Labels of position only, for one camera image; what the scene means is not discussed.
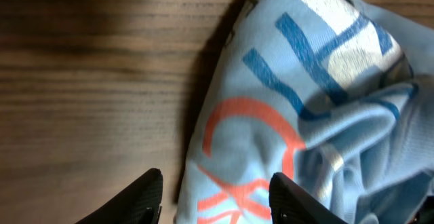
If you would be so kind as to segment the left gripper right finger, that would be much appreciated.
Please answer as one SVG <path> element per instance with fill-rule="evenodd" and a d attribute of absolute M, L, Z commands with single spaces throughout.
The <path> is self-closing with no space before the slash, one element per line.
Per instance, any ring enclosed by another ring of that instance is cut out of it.
<path fill-rule="evenodd" d="M 271 178 L 269 206 L 273 224 L 347 224 L 282 172 Z"/>

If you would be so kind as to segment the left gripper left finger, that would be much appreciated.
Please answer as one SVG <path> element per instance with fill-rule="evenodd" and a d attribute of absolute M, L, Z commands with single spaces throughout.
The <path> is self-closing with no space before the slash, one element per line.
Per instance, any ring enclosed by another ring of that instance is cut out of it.
<path fill-rule="evenodd" d="M 162 195 L 163 175 L 151 168 L 77 224 L 158 224 Z"/>

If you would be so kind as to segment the light blue t-shirt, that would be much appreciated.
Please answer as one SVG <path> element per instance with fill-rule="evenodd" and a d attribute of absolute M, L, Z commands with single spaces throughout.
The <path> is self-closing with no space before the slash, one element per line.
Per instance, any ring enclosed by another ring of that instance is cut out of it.
<path fill-rule="evenodd" d="M 362 0 L 246 0 L 186 156 L 177 223 L 270 223 L 281 172 L 347 223 L 433 194 L 433 30 Z"/>

